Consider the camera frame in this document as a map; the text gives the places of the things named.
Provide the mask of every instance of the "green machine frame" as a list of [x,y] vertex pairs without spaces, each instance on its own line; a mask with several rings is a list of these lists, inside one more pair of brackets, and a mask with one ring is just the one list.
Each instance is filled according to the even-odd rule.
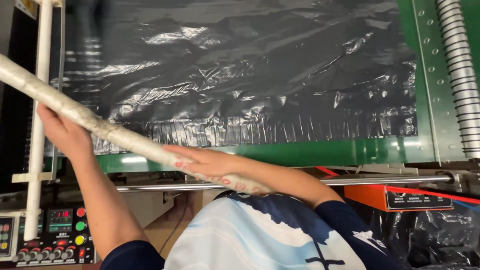
[[[372,163],[465,161],[454,97],[434,0],[398,0],[408,46],[417,55],[416,108],[418,136],[389,137],[271,145],[216,147],[216,150],[290,167],[361,165]],[[480,1],[462,0],[472,58],[479,67],[480,20],[475,14]],[[172,170],[139,155],[97,156],[105,172],[152,172]]]

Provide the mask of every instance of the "blue wire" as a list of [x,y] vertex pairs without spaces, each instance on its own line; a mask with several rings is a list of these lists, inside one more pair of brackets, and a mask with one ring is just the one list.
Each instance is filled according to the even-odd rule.
[[476,207],[470,206],[470,205],[468,205],[468,204],[466,204],[466,203],[463,203],[463,202],[460,202],[460,201],[457,201],[457,200],[453,200],[453,202],[456,203],[456,204],[459,204],[459,205],[461,205],[461,206],[464,206],[464,207],[466,207],[466,208],[472,209],[472,210],[475,211],[475,212],[479,212],[479,213],[480,213],[480,209],[478,209],[478,208],[476,208]]

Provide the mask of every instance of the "digital temperature display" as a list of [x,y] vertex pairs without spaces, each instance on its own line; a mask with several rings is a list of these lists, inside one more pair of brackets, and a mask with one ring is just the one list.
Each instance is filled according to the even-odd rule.
[[73,209],[59,209],[48,211],[48,231],[71,232],[73,223]]

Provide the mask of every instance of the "ribbed metal roller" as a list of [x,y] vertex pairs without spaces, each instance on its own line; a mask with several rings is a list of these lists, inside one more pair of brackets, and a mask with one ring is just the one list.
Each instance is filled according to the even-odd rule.
[[480,98],[460,0],[436,0],[463,151],[480,159]]

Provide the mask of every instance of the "white plastic pipe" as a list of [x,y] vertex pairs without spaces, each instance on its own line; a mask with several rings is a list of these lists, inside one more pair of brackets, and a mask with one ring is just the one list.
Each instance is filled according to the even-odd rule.
[[[36,55],[36,75],[43,82],[48,83],[50,69],[50,43],[52,36],[52,12],[53,6],[50,0],[43,0],[40,8],[40,25],[38,30],[38,48]],[[30,144],[30,159],[28,164],[29,173],[41,173],[43,171],[43,148],[45,134],[43,124],[36,113],[38,101],[34,101],[32,120],[32,139]],[[41,181],[28,183],[27,208],[25,213],[24,240],[35,239],[37,235],[38,214],[40,213]]]
[[161,144],[128,130],[122,126],[102,120],[91,110],[57,91],[33,74],[0,54],[0,81],[20,90],[31,98],[47,105],[57,114],[62,115],[78,125],[90,130],[99,138],[105,139],[128,151],[145,158],[182,171],[204,181],[221,184],[229,189],[252,195],[273,193],[270,188],[237,174],[224,177],[208,177],[200,173],[186,170],[192,160],[165,151]]

